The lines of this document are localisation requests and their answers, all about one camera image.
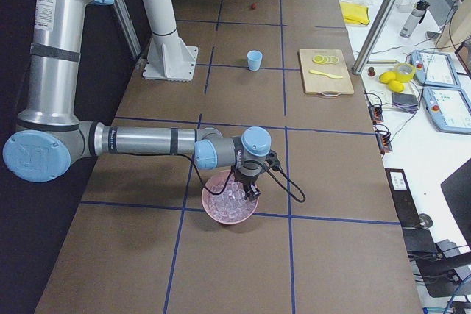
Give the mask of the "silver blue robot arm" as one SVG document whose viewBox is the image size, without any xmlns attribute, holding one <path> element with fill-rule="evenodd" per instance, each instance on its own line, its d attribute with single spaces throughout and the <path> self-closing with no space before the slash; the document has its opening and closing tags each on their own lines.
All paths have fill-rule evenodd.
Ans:
<svg viewBox="0 0 471 314">
<path fill-rule="evenodd" d="M 17 177 L 48 182 L 85 157 L 104 153 L 137 156 L 180 155 L 196 168 L 228 167 L 245 198 L 260 195 L 258 176 L 267 171 L 271 136 L 258 126 L 226 138 L 214 128 L 178 129 L 106 126 L 74 114 L 85 10 L 90 4 L 122 0 L 36 0 L 30 46 L 29 98 L 7 139 L 3 159 Z"/>
</svg>

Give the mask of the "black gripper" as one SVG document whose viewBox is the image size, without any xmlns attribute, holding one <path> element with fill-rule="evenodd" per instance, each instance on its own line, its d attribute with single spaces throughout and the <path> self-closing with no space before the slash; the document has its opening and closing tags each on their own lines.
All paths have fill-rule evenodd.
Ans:
<svg viewBox="0 0 471 314">
<path fill-rule="evenodd" d="M 250 202 L 258 200 L 261 192 L 256 186 L 256 181 L 264 171 L 265 165 L 259 161 L 246 161 L 235 169 L 235 181 L 243 185 L 246 200 Z"/>
</svg>

